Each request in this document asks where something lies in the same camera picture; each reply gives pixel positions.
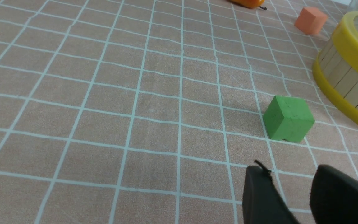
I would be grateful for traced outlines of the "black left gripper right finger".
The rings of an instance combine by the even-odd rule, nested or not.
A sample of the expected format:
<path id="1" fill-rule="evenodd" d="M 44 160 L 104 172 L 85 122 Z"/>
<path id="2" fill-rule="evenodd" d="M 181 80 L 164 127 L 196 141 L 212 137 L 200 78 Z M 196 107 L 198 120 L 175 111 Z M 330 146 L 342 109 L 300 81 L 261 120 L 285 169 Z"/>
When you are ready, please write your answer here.
<path id="1" fill-rule="evenodd" d="M 310 209 L 317 224 L 358 224 L 358 181 L 330 165 L 319 165 Z"/>

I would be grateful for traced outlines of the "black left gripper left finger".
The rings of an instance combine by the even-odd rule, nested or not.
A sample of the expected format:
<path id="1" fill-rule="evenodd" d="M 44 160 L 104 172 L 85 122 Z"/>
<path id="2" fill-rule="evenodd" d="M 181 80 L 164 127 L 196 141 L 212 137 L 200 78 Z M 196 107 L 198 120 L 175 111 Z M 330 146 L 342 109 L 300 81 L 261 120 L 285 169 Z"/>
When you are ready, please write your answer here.
<path id="1" fill-rule="evenodd" d="M 244 224 L 298 224 L 274 186 L 271 170 L 260 161 L 248 166 L 242 197 Z"/>

